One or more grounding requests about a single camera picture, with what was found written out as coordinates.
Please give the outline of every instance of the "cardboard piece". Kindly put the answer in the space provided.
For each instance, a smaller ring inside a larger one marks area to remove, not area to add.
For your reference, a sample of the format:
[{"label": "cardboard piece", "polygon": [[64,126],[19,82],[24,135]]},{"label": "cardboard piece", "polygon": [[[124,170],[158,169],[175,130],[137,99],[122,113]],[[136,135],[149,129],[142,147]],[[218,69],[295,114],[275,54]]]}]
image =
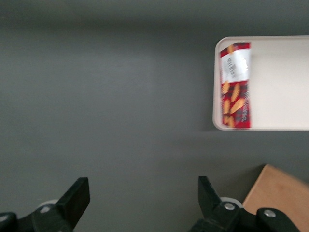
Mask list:
[{"label": "cardboard piece", "polygon": [[243,206],[252,214],[264,207],[279,209],[300,231],[308,231],[309,186],[271,165],[263,168]]}]

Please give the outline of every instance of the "white tray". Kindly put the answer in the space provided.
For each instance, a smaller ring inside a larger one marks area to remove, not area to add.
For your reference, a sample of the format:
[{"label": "white tray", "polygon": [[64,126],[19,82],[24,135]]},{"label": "white tray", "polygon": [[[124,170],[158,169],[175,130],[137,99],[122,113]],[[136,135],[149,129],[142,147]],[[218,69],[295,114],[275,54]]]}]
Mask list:
[{"label": "white tray", "polygon": [[309,131],[309,36],[226,37],[215,49],[213,123],[222,124],[219,53],[236,42],[251,42],[249,101],[251,128]]}]

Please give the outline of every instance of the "metal screw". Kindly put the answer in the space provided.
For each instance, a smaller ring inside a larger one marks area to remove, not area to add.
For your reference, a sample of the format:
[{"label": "metal screw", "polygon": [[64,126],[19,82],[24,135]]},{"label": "metal screw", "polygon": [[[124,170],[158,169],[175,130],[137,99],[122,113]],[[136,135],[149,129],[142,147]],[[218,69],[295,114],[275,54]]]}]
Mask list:
[{"label": "metal screw", "polygon": [[264,214],[267,216],[267,217],[272,217],[272,218],[274,218],[275,216],[276,216],[276,214],[275,214],[275,212],[274,211],[271,211],[270,209],[266,209],[265,211],[264,211]]},{"label": "metal screw", "polygon": [[43,214],[43,213],[46,213],[50,210],[50,207],[49,206],[44,206],[41,210],[40,210],[40,213]]},{"label": "metal screw", "polygon": [[1,216],[0,217],[0,222],[3,222],[3,221],[5,221],[8,218],[9,218],[9,216],[7,216],[7,215]]},{"label": "metal screw", "polygon": [[227,210],[234,210],[235,206],[231,203],[226,203],[226,204],[224,204],[224,208],[227,209]]}]

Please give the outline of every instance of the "gray background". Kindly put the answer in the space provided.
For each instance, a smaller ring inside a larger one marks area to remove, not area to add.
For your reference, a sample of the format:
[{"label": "gray background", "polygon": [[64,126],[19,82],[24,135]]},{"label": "gray background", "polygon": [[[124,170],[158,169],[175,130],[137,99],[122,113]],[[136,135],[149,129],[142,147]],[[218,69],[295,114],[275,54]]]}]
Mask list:
[{"label": "gray background", "polygon": [[211,118],[217,42],[306,35],[308,10],[2,0],[0,211],[25,216],[87,176],[91,202],[75,231],[178,232],[202,217],[199,175],[240,201],[265,163],[309,182],[307,132],[219,131]]}]

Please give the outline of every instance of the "cookie package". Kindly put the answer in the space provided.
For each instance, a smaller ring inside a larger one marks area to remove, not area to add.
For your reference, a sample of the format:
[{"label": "cookie package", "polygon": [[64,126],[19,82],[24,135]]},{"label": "cookie package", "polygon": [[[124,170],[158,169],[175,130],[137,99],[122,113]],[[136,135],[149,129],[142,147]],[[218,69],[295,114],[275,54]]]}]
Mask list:
[{"label": "cookie package", "polygon": [[251,127],[250,63],[250,42],[234,43],[220,52],[222,123],[230,128]]}]

